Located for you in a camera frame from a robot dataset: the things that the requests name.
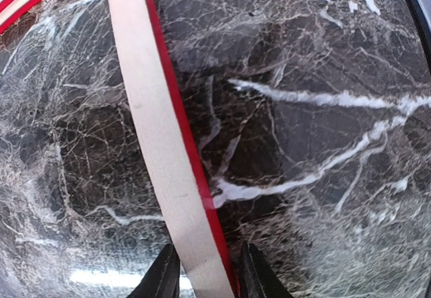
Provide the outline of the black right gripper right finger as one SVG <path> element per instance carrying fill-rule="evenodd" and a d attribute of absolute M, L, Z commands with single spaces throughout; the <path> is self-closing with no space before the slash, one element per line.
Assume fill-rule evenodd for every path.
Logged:
<path fill-rule="evenodd" d="M 255 244 L 242 244 L 238 280 L 241 297 L 293 298 Z"/>

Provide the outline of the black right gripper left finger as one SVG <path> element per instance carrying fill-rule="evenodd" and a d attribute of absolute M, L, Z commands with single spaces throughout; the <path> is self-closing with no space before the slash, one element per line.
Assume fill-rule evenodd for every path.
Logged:
<path fill-rule="evenodd" d="M 166 244 L 138 286 L 127 298 L 179 298 L 180 259 L 173 244 Z"/>

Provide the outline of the red wooden picture frame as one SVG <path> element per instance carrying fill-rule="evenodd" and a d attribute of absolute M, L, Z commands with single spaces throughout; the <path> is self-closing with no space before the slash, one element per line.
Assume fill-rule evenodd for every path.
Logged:
<path fill-rule="evenodd" d="M 1 296 L 235 281 L 152 0 L 1 0 Z"/>

